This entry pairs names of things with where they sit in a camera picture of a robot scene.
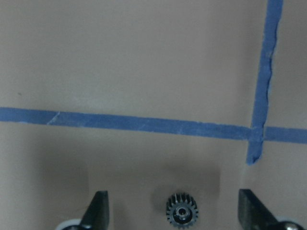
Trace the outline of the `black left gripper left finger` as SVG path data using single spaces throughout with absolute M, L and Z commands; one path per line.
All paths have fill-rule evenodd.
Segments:
M 109 227 L 108 191 L 97 191 L 81 219 L 70 219 L 57 230 L 107 230 Z

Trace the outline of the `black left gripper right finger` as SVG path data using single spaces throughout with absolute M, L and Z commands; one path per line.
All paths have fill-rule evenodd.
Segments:
M 303 230 L 290 220 L 278 220 L 250 189 L 238 191 L 238 221 L 244 230 Z

